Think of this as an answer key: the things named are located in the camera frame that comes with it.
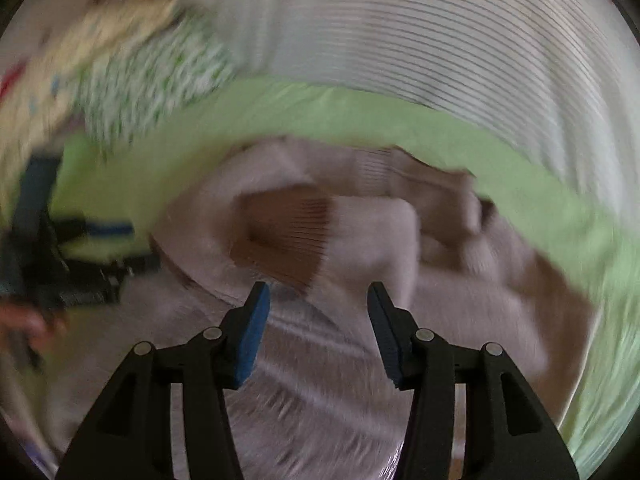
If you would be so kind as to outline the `left human hand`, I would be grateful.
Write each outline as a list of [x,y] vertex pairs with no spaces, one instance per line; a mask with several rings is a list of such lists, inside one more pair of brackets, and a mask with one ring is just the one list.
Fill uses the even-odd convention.
[[65,313],[58,313],[51,322],[48,322],[35,309],[16,304],[2,304],[0,320],[2,351],[9,349],[9,332],[12,330],[23,333],[29,347],[40,352],[50,347],[59,336],[64,335],[68,327]]

